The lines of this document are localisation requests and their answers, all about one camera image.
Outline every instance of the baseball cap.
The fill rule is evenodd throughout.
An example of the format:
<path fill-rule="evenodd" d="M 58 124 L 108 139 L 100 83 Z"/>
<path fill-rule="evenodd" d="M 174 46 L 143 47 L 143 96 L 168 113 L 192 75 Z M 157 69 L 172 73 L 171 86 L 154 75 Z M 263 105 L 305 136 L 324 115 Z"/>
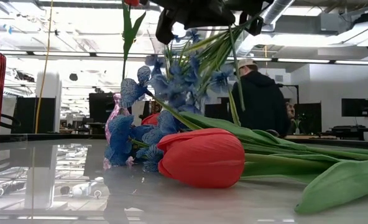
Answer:
<path fill-rule="evenodd" d="M 250 58 L 242 59 L 238 62 L 238 68 L 242 68 L 243 66 L 246 66 L 246 65 L 257 66 L 257 63 L 253 61 L 253 59 L 250 59 Z"/>

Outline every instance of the glass vase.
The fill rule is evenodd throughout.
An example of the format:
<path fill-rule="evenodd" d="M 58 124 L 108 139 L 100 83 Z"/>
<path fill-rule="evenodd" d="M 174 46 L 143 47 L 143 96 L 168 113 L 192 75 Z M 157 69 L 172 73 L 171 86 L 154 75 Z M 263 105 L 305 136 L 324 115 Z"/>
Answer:
<path fill-rule="evenodd" d="M 111 133 L 109 132 L 108 129 L 108 124 L 110 121 L 112 121 L 117 115 L 119 114 L 123 114 L 123 115 L 129 115 L 129 111 L 125 108 L 121 108 L 119 106 L 119 102 L 121 101 L 121 94 L 120 93 L 114 93 L 114 102 L 115 102 L 115 107 L 112 110 L 111 114 L 109 115 L 109 118 L 105 124 L 105 137 L 107 139 L 107 142 L 109 144 L 109 139 L 111 138 Z"/>

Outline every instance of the man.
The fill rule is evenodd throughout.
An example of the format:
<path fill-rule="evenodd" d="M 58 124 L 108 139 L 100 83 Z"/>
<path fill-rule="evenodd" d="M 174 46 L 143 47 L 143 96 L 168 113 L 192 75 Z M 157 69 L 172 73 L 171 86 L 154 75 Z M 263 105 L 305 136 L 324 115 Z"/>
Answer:
<path fill-rule="evenodd" d="M 275 81 L 261 74 L 252 59 L 238 62 L 241 75 L 245 111 L 241 109 L 238 83 L 232 89 L 241 126 L 263 131 L 275 130 L 281 137 L 287 135 L 290 120 L 282 92 Z"/>

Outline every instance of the computer monitor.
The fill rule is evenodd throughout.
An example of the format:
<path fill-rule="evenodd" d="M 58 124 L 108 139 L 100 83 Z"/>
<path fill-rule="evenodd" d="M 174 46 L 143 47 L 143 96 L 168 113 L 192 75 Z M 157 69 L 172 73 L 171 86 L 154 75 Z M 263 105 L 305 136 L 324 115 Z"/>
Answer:
<path fill-rule="evenodd" d="M 368 117 L 368 99 L 341 99 L 341 116 Z"/>

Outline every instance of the black jacket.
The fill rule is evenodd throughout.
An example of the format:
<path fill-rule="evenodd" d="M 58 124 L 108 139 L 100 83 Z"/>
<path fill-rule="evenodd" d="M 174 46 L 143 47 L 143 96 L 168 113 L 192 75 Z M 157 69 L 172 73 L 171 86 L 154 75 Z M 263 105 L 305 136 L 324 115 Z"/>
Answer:
<path fill-rule="evenodd" d="M 241 126 L 258 130 L 276 130 L 286 136 L 290 128 L 285 98 L 275 81 L 259 72 L 241 77 L 245 111 L 241 109 L 238 83 L 232 89 Z"/>

